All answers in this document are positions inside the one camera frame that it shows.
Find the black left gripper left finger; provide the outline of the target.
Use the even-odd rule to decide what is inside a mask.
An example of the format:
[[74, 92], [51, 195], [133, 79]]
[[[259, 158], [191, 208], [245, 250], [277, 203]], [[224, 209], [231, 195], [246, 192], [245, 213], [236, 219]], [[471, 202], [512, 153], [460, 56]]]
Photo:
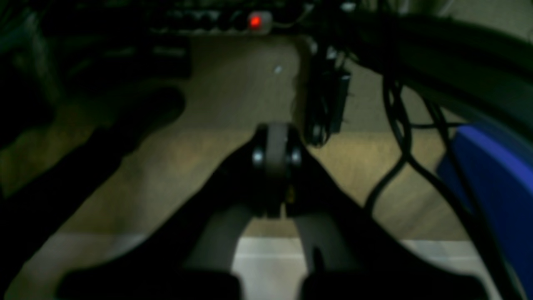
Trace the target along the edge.
[[205, 185], [145, 241], [66, 275], [58, 300], [241, 300], [231, 269], [254, 216], [278, 216], [274, 180], [287, 170], [287, 125], [259, 125]]

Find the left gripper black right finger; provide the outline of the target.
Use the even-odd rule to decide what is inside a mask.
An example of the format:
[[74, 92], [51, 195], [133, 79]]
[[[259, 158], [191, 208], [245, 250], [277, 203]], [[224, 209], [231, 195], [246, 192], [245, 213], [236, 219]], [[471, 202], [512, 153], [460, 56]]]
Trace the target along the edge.
[[396, 241], [337, 186], [292, 125], [286, 156], [309, 274], [299, 300], [487, 300], [483, 283], [434, 266]]

